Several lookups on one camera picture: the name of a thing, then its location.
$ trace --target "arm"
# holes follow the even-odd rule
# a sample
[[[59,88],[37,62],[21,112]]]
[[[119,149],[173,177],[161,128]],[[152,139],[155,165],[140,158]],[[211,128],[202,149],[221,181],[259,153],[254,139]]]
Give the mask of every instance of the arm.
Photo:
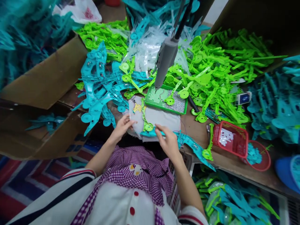
[[[117,143],[122,139],[126,131],[136,123],[134,120],[129,119],[129,115],[124,115],[117,123],[116,128],[113,130],[110,137],[104,143],[102,148],[85,166],[87,169],[92,169],[97,176],[103,173],[103,170],[112,155]]]
[[[160,131],[165,133],[166,139],[163,138]],[[155,132],[159,139],[160,146],[174,165],[178,193],[182,204],[184,206],[194,206],[205,216],[201,197],[184,164],[182,155],[178,150],[176,135],[167,127],[163,127],[159,124],[156,124]]]

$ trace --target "blue container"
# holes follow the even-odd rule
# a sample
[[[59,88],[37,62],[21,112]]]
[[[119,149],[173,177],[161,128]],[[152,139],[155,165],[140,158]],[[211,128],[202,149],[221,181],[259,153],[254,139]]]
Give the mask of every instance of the blue container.
[[[300,194],[299,184],[296,183],[292,171],[295,160],[299,160],[300,155],[280,158],[275,163],[275,170],[280,180],[290,189]]]

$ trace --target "hand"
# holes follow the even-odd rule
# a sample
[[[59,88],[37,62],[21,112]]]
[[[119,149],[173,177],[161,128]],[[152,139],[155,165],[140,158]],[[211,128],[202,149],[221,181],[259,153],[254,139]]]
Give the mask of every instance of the hand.
[[[169,128],[155,124],[155,133],[158,137],[159,144],[162,147],[165,154],[169,157],[171,162],[174,164],[177,161],[182,160],[182,155],[178,149],[177,136]]]
[[[132,125],[134,123],[138,123],[135,120],[130,120],[129,114],[124,115],[117,123],[116,128],[113,130],[112,134],[110,135],[109,139],[114,143],[118,143],[122,136],[126,133],[126,131],[130,128],[133,130]]]

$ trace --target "red plastic basket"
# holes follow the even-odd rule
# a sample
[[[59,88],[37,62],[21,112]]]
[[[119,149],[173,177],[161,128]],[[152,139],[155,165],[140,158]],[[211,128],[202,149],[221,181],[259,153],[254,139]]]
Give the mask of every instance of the red plastic basket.
[[[271,158],[270,158],[270,155],[269,155],[268,151],[266,150],[266,148],[257,141],[250,140],[249,143],[251,143],[254,148],[257,148],[259,150],[260,154],[262,155],[262,162],[260,164],[256,163],[256,164],[251,165],[247,159],[244,159],[244,158],[240,158],[240,159],[244,163],[250,165],[252,168],[254,168],[258,171],[263,172],[263,171],[266,171],[267,169],[269,169],[271,166]]]
[[[227,142],[226,146],[220,143],[222,128],[233,133],[233,140]],[[212,143],[236,156],[246,159],[248,155],[248,132],[236,125],[226,121],[221,121],[215,125]]]

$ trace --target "green tray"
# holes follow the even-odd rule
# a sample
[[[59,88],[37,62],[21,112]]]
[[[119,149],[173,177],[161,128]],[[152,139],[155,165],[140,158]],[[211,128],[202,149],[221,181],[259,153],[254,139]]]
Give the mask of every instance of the green tray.
[[[148,89],[147,95],[146,95],[145,104],[149,105],[149,106],[156,107],[156,108],[163,109],[165,111],[169,111],[171,113],[176,113],[176,114],[179,114],[179,115],[186,114],[187,113],[187,106],[188,106],[188,99],[181,99],[181,101],[185,102],[183,112],[178,112],[174,109],[171,109],[172,106],[169,106],[167,103],[162,101],[162,100],[165,100],[170,95],[168,93],[168,90],[173,90],[173,89],[174,89],[173,87],[162,85],[162,87],[160,89],[158,89],[157,92],[155,93],[154,85],[150,86],[149,89]]]

